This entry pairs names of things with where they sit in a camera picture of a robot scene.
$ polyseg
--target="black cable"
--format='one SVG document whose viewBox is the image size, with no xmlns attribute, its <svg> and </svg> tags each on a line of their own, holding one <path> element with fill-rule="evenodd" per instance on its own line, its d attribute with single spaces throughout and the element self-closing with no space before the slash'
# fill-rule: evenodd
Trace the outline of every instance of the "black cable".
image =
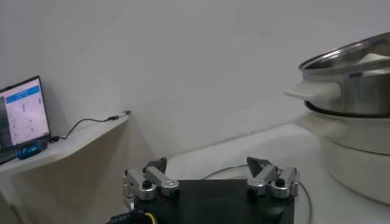
<svg viewBox="0 0 390 224">
<path fill-rule="evenodd" d="M 119 118 L 121 118 L 121 117 L 123 117 L 125 115 L 129 115 L 130 113 L 131 113 L 131 111 L 127 110 L 127 111 L 122 112 L 122 114 L 120 114 L 120 115 L 111 116 L 111 117 L 108 117 L 107 119 L 104 119 L 104 120 L 97 120 L 97 119 L 92 119 L 92 118 L 81 119 L 75 125 L 73 125 L 73 128 L 68 132 L 68 134 L 65 135 L 65 137 L 53 136 L 53 137 L 50 138 L 49 142 L 50 143 L 54 143 L 54 142 L 57 142 L 59 139 L 66 140 L 69 137 L 69 135 L 74 131 L 74 129 L 81 122 L 93 121 L 93 122 L 98 122 L 98 123 L 104 123 L 104 122 L 107 122 L 107 121 L 118 120 Z"/>
<path fill-rule="evenodd" d="M 115 119 L 113 119 L 112 117 L 109 117 L 109 118 L 107 118 L 106 120 L 96 120 L 96 119 L 91 119 L 91 118 L 81 119 L 81 120 L 79 120 L 75 125 L 73 125 L 73 128 L 68 132 L 68 134 L 66 134 L 65 137 L 59 137 L 59 138 L 62 139 L 62 140 L 66 140 L 66 139 L 69 137 L 69 135 L 74 131 L 74 129 L 75 129 L 81 122 L 84 122 L 84 121 L 93 121 L 93 122 L 104 123 L 104 122 L 107 122 L 107 121 L 110 121 L 110 120 L 115 120 Z"/>
</svg>

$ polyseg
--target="laptop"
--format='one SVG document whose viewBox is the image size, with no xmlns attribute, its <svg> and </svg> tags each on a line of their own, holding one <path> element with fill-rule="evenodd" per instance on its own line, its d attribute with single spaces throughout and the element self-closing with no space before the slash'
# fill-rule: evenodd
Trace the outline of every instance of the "laptop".
<svg viewBox="0 0 390 224">
<path fill-rule="evenodd" d="M 36 140 L 50 139 L 39 76 L 0 90 L 0 164 Z"/>
</svg>

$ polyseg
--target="pot lid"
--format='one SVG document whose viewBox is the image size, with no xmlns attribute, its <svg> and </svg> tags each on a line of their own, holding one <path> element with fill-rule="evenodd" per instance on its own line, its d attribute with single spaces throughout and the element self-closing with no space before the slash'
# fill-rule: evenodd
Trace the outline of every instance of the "pot lid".
<svg viewBox="0 0 390 224">
<path fill-rule="evenodd" d="M 303 62 L 305 80 L 390 74 L 390 32 L 323 53 Z"/>
</svg>

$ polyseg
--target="white pot handle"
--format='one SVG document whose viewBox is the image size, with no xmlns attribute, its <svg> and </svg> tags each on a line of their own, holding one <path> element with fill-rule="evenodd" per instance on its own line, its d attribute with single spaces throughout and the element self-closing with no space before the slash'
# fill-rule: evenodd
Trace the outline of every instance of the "white pot handle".
<svg viewBox="0 0 390 224">
<path fill-rule="evenodd" d="M 309 113 L 294 120 L 294 123 L 315 135 L 325 138 L 337 138 L 347 134 L 348 129 L 342 122 L 323 118 Z"/>
<path fill-rule="evenodd" d="M 284 91 L 285 95 L 306 101 L 332 100 L 341 95 L 341 88 L 334 82 L 303 81 L 293 89 Z"/>
</svg>

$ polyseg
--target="metal bracket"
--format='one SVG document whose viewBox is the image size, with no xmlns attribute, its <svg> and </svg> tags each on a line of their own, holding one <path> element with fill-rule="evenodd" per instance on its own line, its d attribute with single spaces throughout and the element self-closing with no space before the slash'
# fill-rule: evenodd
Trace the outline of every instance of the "metal bracket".
<svg viewBox="0 0 390 224">
<path fill-rule="evenodd" d="M 296 168 L 285 168 L 279 178 L 271 183 L 271 194 L 275 198 L 288 198 L 298 194 L 298 174 Z"/>
<path fill-rule="evenodd" d="M 267 165 L 272 165 L 272 163 L 266 159 L 258 159 L 254 157 L 247 157 L 246 163 L 248 164 L 253 177 L 257 176 Z"/>
<path fill-rule="evenodd" d="M 247 193 L 250 196 L 260 196 L 266 193 L 268 182 L 277 178 L 277 167 L 267 165 L 263 170 L 253 179 L 247 181 Z"/>
<path fill-rule="evenodd" d="M 122 196 L 123 196 L 123 204 L 127 206 L 127 208 L 131 208 L 131 204 L 134 202 L 134 195 L 130 188 L 130 184 L 127 181 L 127 171 L 124 175 L 122 175 Z"/>
<path fill-rule="evenodd" d="M 127 190 L 129 190 L 129 187 L 131 190 L 129 193 L 124 191 L 127 195 L 139 196 L 141 200 L 152 200 L 156 197 L 156 185 L 145 179 L 140 171 L 135 169 L 127 170 L 126 180 Z"/>
<path fill-rule="evenodd" d="M 177 198 L 180 194 L 179 182 L 172 180 L 161 173 L 156 167 L 150 166 L 145 170 L 146 179 L 152 181 L 161 188 L 161 194 L 165 197 Z"/>
</svg>

